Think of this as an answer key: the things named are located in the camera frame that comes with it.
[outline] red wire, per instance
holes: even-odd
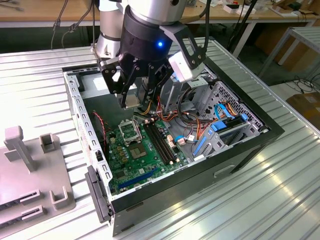
[[[100,120],[101,126],[102,126],[102,130],[103,130],[103,145],[104,145],[104,152],[106,152],[106,130],[105,130],[105,125],[104,125],[104,120],[99,116],[98,113],[96,113],[95,111],[93,112],[93,114]]]

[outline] power cable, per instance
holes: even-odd
[[[60,10],[60,13],[57,17],[57,19],[55,20],[54,24],[53,24],[53,34],[52,34],[52,38],[51,38],[51,45],[50,45],[50,49],[53,49],[53,43],[54,43],[54,38],[55,38],[55,35],[56,35],[56,29],[60,27],[60,24],[61,24],[61,16],[62,14],[64,13],[65,9],[66,9],[66,6],[68,4],[68,1],[69,0],[65,0],[64,1],[64,4]]]
[[[81,22],[85,19],[85,17],[90,13],[93,4],[95,4],[95,1],[94,1],[94,0],[91,0],[88,9],[87,9],[86,12],[82,15],[82,17],[79,19],[79,21],[76,22],[76,23],[74,23],[74,24],[72,24],[72,25],[69,27],[69,30],[63,34],[63,36],[62,36],[62,38],[61,38],[61,45],[62,45],[63,48],[65,48],[65,46],[64,46],[64,38],[65,38],[66,34],[68,34],[68,33],[73,33],[75,30],[77,30],[77,28],[79,27],[80,23],[81,23]]]

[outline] metal work surface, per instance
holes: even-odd
[[[295,38],[295,41],[292,43],[288,51],[284,54],[279,64],[282,65],[287,57],[292,53],[292,51],[295,49],[295,47],[298,45],[299,42],[307,45],[309,48],[316,51],[318,54],[320,54],[320,26],[312,26],[312,27],[289,27],[285,33],[283,34],[282,38],[279,40],[279,42],[276,44],[268,58],[264,61],[264,64],[262,65],[262,68],[258,74],[258,76],[261,78],[263,74],[266,72],[268,67],[270,66],[273,59],[276,57],[276,55],[279,53],[283,45],[287,42],[289,37],[292,36]],[[318,70],[319,66],[316,65],[314,69],[312,69],[309,73],[309,75],[313,74],[316,70]]]
[[[285,133],[245,168],[146,220],[116,239],[318,239],[320,133],[273,95],[217,42],[207,55]],[[62,67],[94,64],[88,47],[0,56],[1,128],[20,124],[24,139],[59,136],[76,207],[8,239],[107,239],[85,181],[84,155],[71,119]],[[4,134],[0,131],[0,141]]]

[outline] chip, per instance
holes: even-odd
[[[120,178],[124,177],[126,174],[124,171],[119,171],[115,175],[116,175],[117,179],[120,179]]]
[[[128,147],[128,149],[129,149],[133,159],[138,159],[138,158],[141,158],[141,157],[147,155],[147,152],[146,152],[144,145],[142,143],[130,145]]]

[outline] workbench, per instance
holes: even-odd
[[[31,28],[31,27],[52,27],[57,19],[65,0],[20,0],[20,7],[24,11],[16,11],[0,7],[0,28]],[[69,0],[61,17],[61,26],[69,27],[77,22],[88,8],[89,0]],[[204,10],[205,4],[197,2],[195,7],[186,7],[181,21],[190,24],[204,24],[205,17],[197,19],[197,16]],[[96,25],[100,25],[99,11],[95,11]],[[233,55],[238,57],[251,32],[258,23],[297,23],[306,22],[307,26],[312,26],[319,16],[308,14],[304,17],[282,17],[274,11],[257,11],[249,16],[241,39],[239,40]],[[237,23],[239,15],[228,13],[221,5],[210,7],[211,24],[234,24]],[[93,15],[90,12],[82,21],[80,26],[92,26]]]
[[[198,38],[197,43],[203,44],[204,39]],[[116,239],[319,239],[319,130],[216,41],[210,41],[207,55],[285,133],[240,171]],[[110,229],[99,223],[85,181],[86,161],[62,73],[62,67],[94,63],[89,47],[0,55],[0,144],[5,139],[3,129],[14,125],[21,125],[25,140],[57,134],[76,201],[73,210],[7,240],[108,239]]]

